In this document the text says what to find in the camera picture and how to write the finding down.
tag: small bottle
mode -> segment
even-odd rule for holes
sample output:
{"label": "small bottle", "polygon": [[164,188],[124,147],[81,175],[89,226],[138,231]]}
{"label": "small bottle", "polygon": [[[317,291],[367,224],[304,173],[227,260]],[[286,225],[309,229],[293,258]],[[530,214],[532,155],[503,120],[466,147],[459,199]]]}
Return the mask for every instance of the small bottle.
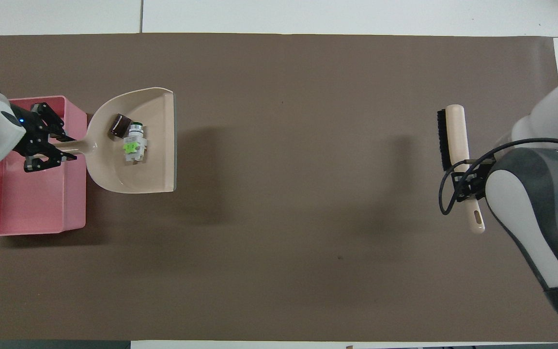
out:
{"label": "small bottle", "polygon": [[128,137],[124,138],[122,149],[126,152],[126,161],[142,161],[148,140],[143,137],[141,122],[133,122],[128,129]]}

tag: green sticker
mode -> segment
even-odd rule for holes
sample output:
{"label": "green sticker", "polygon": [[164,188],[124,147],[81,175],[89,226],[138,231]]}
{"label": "green sticker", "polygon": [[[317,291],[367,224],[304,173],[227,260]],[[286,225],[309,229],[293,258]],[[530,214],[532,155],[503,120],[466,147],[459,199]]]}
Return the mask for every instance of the green sticker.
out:
{"label": "green sticker", "polygon": [[135,153],[137,151],[137,148],[139,148],[139,143],[137,142],[124,143],[124,146],[122,146],[122,149],[124,149],[126,154]]}

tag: pink bin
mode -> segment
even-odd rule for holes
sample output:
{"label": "pink bin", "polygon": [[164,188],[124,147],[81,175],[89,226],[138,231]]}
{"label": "pink bin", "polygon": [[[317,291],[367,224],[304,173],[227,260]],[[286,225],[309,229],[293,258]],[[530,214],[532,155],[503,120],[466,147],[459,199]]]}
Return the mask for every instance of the pink bin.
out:
{"label": "pink bin", "polygon": [[[86,134],[86,113],[62,95],[10,101],[28,110],[46,102],[62,116],[70,137]],[[0,236],[53,234],[85,225],[86,162],[83,155],[77,157],[34,173],[24,172],[25,159],[16,152],[0,162]]]}

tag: black bristles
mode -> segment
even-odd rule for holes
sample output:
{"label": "black bristles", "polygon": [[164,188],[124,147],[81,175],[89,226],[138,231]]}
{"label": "black bristles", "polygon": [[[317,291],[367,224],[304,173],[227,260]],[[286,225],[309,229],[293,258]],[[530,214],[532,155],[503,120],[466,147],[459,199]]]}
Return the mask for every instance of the black bristles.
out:
{"label": "black bristles", "polygon": [[438,118],[438,143],[440,146],[440,156],[443,161],[443,171],[451,167],[451,155],[449,155],[449,141],[447,139],[447,117],[445,109],[436,113]]}

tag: beige dustpan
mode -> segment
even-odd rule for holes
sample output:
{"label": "beige dustpan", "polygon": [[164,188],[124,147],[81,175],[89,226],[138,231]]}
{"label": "beige dustpan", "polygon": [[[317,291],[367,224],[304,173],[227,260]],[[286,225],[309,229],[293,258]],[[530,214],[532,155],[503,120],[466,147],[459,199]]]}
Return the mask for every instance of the beige dustpan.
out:
{"label": "beige dustpan", "polygon": [[[118,113],[144,126],[148,148],[141,162],[126,162],[123,140],[109,133]],[[147,88],[112,98],[93,115],[86,137],[55,146],[83,154],[90,177],[106,190],[142,194],[175,190],[175,141],[173,92]]]}

